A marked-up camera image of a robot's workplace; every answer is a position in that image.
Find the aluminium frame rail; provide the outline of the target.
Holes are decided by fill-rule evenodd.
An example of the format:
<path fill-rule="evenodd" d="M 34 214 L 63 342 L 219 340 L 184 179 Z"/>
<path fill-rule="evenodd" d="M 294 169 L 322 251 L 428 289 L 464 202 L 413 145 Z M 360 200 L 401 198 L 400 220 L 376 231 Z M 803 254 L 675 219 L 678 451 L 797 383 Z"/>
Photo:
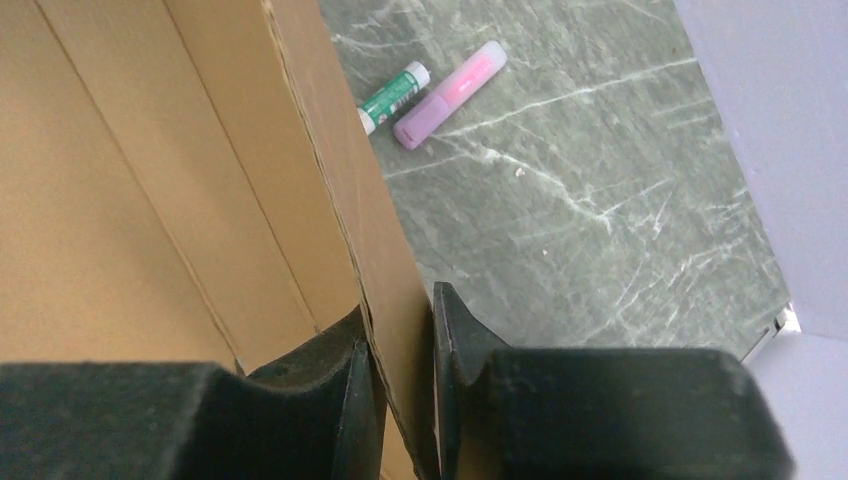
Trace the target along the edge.
<path fill-rule="evenodd" d="M 743 364 L 750 363 L 776 337 L 783 333 L 801 333 L 802 329 L 791 302 L 787 303 L 766 326 L 751 349 L 742 357 Z"/>

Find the pink purple highlighter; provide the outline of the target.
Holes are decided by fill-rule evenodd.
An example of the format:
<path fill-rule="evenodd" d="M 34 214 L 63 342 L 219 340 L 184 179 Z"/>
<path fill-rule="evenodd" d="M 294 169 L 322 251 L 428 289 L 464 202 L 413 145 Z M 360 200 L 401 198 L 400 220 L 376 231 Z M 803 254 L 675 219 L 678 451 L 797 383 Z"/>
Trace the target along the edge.
<path fill-rule="evenodd" d="M 486 42 L 393 126 L 396 140 L 417 148 L 485 86 L 507 62 L 498 41 Z"/>

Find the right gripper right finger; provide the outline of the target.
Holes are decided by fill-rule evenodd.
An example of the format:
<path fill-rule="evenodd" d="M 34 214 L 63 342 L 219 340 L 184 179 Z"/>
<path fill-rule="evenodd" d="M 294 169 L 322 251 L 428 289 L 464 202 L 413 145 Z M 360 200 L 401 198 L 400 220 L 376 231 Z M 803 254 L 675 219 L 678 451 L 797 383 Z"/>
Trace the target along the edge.
<path fill-rule="evenodd" d="M 704 348 L 508 344 L 433 288 L 444 479 L 790 479 L 753 376 Z"/>

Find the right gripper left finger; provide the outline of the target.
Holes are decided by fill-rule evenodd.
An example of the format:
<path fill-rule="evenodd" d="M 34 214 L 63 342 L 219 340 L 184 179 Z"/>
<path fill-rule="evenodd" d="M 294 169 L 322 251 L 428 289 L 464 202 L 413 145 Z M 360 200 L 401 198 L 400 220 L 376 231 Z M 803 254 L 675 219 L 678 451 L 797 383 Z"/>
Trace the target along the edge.
<path fill-rule="evenodd" d="M 235 374 L 214 363 L 6 363 L 5 479 L 376 479 L 386 402 L 359 310 Z"/>

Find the brown cardboard box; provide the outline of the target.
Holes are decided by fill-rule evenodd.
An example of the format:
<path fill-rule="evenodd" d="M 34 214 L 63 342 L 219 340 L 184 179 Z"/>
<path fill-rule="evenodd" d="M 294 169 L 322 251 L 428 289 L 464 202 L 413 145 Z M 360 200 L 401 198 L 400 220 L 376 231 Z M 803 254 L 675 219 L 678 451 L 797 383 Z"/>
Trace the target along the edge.
<path fill-rule="evenodd" d="M 430 301 L 314 1 L 1 5 L 1 368 L 240 375 L 359 310 L 436 479 Z"/>

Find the green white glue stick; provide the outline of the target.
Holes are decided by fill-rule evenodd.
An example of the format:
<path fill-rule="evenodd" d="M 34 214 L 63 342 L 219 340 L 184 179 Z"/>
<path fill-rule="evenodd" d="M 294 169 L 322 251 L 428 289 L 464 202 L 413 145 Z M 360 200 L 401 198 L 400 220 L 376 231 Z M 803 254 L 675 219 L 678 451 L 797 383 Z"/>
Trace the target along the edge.
<path fill-rule="evenodd" d="M 394 116 L 430 83 L 430 71 L 418 61 L 409 63 L 357 108 L 367 136 Z"/>

